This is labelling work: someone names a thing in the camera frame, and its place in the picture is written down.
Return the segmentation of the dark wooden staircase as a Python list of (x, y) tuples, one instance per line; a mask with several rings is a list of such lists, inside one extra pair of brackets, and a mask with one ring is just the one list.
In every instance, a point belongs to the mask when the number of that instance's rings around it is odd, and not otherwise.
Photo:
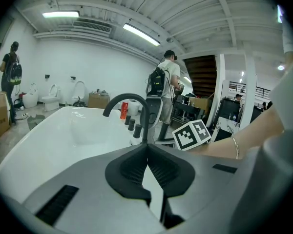
[(184, 60), (193, 93), (201, 97), (209, 97), (215, 92), (217, 71), (214, 55), (188, 58)]

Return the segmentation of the grey oval pod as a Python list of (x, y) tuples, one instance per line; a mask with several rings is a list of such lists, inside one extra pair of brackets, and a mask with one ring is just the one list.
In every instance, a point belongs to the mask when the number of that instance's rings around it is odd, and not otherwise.
[(146, 103), (149, 108), (148, 128), (150, 129), (155, 127), (159, 121), (163, 108), (163, 101), (160, 97), (150, 96), (146, 98)]

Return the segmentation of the black and white backpack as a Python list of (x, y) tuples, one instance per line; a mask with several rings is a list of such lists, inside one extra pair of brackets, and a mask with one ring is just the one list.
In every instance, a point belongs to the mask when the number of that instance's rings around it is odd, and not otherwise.
[(146, 96), (161, 97), (164, 91), (166, 75), (164, 70), (160, 67), (156, 67), (149, 75), (146, 87)]

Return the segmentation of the black curved faucet spout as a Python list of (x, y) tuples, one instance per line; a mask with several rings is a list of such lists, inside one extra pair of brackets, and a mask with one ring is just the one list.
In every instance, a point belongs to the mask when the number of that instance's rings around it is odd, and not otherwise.
[(113, 109), (113, 107), (118, 102), (120, 102), (122, 100), (126, 100), (126, 99), (134, 99), (134, 100), (138, 101), (143, 106), (143, 109), (145, 111), (145, 115), (144, 115), (145, 119), (144, 119), (144, 126), (143, 126), (144, 132), (143, 132), (143, 137), (142, 137), (142, 143), (147, 144), (150, 110), (149, 110), (149, 107), (148, 107), (146, 100), (144, 98), (142, 98), (140, 95), (132, 94), (132, 93), (124, 93), (124, 94), (117, 95), (107, 104), (107, 106), (105, 107), (105, 109), (103, 111), (103, 116), (109, 117), (110, 112)]

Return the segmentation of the white bathtub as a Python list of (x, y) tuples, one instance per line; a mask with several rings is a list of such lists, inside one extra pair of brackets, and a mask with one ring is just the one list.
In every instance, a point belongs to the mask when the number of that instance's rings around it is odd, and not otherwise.
[(113, 110), (64, 107), (47, 117), (16, 144), (0, 164), (0, 194), (27, 228), (59, 232), (43, 224), (24, 206), (42, 184), (71, 165), (133, 145), (132, 133)]

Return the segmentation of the black cabinet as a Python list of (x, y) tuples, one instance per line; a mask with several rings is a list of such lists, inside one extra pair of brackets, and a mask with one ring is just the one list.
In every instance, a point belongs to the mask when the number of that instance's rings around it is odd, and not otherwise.
[(225, 97), (220, 103), (219, 117), (237, 121), (239, 108), (239, 101)]

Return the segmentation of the marble pattern vanity cabinet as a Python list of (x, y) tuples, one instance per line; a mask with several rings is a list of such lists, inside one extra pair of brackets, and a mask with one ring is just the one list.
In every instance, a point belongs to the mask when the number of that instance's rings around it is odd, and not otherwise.
[(228, 138), (239, 131), (240, 123), (219, 117), (211, 136), (211, 142), (216, 142), (225, 138)]

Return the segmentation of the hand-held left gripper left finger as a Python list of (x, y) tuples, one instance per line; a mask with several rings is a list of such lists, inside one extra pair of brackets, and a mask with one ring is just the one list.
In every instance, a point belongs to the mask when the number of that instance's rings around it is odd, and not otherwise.
[(66, 234), (158, 234), (143, 185), (147, 146), (83, 159), (39, 186), (24, 206), (43, 224)]

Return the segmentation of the person's white shirt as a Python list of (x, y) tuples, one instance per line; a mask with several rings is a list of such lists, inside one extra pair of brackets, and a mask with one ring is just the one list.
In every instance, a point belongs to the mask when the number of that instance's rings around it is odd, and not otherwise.
[(285, 56), (285, 73), (270, 93), (273, 107), (285, 130), (293, 130), (293, 27), (284, 9), (281, 9), (282, 43)]

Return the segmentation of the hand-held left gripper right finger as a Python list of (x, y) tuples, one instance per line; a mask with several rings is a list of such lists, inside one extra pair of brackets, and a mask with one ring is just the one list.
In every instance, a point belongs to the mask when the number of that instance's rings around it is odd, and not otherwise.
[(239, 160), (192, 154), (148, 145), (147, 188), (150, 210), (166, 227), (182, 223), (207, 206), (225, 188)]

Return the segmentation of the person's right forearm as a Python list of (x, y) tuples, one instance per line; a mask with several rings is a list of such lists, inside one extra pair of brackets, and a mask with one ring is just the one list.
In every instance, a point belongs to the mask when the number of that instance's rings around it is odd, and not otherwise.
[(200, 145), (189, 152), (194, 155), (242, 159), (249, 149), (261, 146), (268, 138), (278, 136), (283, 131), (284, 126), (272, 105), (250, 125), (231, 137)]

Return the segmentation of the white squat open-lid toilet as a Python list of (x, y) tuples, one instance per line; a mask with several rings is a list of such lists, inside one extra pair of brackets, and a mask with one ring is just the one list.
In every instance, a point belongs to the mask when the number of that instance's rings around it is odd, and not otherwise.
[(49, 93), (47, 96), (42, 97), (42, 102), (44, 104), (45, 111), (53, 111), (60, 107), (60, 98), (61, 91), (59, 86), (53, 84), (50, 87)]

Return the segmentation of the dark backpack green trim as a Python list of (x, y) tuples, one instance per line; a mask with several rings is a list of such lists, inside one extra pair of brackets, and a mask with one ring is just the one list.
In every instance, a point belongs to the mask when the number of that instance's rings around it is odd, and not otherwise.
[(22, 67), (19, 62), (13, 62), (7, 72), (7, 82), (10, 85), (19, 85), (22, 78)]

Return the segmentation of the brown cardboard box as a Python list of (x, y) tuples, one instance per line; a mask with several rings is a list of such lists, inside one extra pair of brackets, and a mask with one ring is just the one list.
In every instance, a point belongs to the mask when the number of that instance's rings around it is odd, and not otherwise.
[(96, 93), (89, 93), (88, 108), (105, 109), (110, 101), (109, 95), (101, 95)]

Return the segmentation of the ceiling air vent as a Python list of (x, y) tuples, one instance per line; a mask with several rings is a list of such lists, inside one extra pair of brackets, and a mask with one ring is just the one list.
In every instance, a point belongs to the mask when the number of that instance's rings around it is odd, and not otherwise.
[(94, 31), (94, 32), (103, 33), (107, 35), (109, 35), (112, 30), (111, 27), (101, 25), (101, 24), (96, 24), (96, 23), (85, 22), (85, 21), (74, 21), (72, 23), (72, 26), (78, 29)]

